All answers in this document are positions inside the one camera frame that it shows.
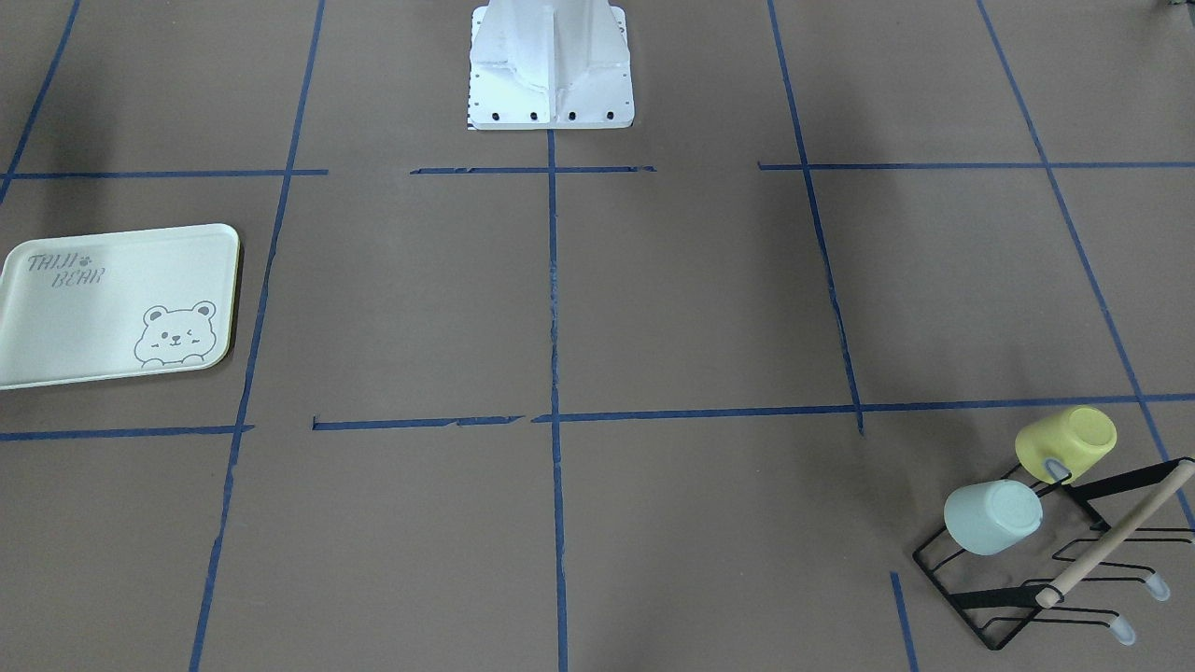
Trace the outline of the light green cup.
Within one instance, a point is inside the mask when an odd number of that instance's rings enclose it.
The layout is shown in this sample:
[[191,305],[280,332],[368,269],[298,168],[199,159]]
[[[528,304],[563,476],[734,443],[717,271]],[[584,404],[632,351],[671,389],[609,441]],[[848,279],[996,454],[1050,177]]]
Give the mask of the light green cup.
[[1043,506],[1030,485],[997,479],[961,485],[945,500],[944,523],[966,552],[1004,552],[1038,530]]

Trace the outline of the yellow cup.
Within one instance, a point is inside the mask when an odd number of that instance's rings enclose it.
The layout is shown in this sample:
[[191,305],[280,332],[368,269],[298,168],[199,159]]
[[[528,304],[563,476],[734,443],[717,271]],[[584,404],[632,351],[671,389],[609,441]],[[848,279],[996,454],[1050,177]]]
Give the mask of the yellow cup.
[[1089,405],[1067,407],[1034,421],[1015,438],[1021,466],[1043,483],[1071,483],[1119,442],[1117,424]]

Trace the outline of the pale green bear tray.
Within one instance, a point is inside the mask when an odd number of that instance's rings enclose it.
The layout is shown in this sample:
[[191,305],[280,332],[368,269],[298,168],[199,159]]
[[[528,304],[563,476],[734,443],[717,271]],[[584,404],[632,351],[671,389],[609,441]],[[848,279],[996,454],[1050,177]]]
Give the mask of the pale green bear tray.
[[4,262],[1,385],[209,369],[228,353],[240,256],[226,224],[17,245]]

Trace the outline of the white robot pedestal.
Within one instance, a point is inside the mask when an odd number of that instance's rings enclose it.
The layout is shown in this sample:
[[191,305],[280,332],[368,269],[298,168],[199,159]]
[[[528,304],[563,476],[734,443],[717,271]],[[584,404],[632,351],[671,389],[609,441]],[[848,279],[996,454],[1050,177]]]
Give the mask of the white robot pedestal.
[[633,124],[627,18],[609,1],[490,1],[474,8],[467,128]]

